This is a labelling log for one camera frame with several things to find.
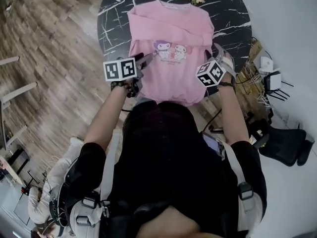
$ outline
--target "round table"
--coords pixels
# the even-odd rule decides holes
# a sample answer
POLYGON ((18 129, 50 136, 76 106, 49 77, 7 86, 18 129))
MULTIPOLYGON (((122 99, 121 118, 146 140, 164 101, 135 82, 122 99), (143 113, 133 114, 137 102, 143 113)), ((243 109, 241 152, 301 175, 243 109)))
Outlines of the round table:
MULTIPOLYGON (((103 0, 98 13, 98 39, 105 61, 127 58, 131 33, 127 12, 136 4, 154 0, 103 0)), ((161 0, 189 3, 188 0, 161 0)), ((214 25, 213 42, 226 49, 234 58, 235 71, 240 72, 251 48, 252 29, 248 11, 242 0, 205 0, 197 4, 206 10, 214 25)), ((217 91, 207 88, 208 94, 217 91)))

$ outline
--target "wooden floor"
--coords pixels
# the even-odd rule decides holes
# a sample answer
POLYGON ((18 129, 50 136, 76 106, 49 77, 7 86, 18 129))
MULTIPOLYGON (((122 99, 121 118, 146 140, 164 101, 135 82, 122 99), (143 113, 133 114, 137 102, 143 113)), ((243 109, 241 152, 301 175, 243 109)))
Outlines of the wooden floor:
MULTIPOLYGON (((14 133, 28 129, 19 143, 31 157, 26 171, 42 180, 52 156, 61 157, 71 136, 85 137, 89 124, 109 94, 103 72, 103 55, 97 39, 97 13, 102 0, 17 0, 5 12, 0 1, 0 59, 20 60, 0 67, 0 95, 36 81, 38 86, 16 98, 4 112, 14 133)), ((243 111, 265 115, 254 97, 238 89, 243 111)), ((130 109, 128 99, 124 108, 130 109)), ((220 108, 217 95, 191 107, 199 129, 220 108)), ((126 118, 121 113, 118 127, 126 118)), ((221 116, 215 120, 220 125, 221 116)))

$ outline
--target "hand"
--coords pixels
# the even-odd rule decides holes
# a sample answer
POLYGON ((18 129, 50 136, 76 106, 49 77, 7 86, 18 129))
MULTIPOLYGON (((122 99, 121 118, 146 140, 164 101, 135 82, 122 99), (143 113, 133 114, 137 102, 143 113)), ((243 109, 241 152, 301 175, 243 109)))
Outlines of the hand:
POLYGON ((224 83, 231 83, 231 79, 232 79, 232 75, 226 72, 223 78, 221 79, 221 81, 224 83))

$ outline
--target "black t-shirt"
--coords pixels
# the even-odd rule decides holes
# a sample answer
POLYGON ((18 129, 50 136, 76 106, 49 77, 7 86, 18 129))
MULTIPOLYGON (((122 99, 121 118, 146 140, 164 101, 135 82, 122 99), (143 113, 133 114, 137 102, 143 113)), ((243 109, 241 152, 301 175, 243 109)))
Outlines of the black t-shirt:
MULTIPOLYGON (((231 147, 265 212, 266 184, 257 150, 246 141, 231 147)), ((70 186, 73 196, 80 199, 100 185, 105 159, 98 144, 83 146, 70 186)), ((208 147, 193 116, 181 105, 146 102, 128 115, 108 199, 129 205, 124 213, 113 208, 112 216, 133 214, 141 205, 166 200, 194 220, 202 232, 239 236, 236 175, 228 160, 222 161, 208 147)))

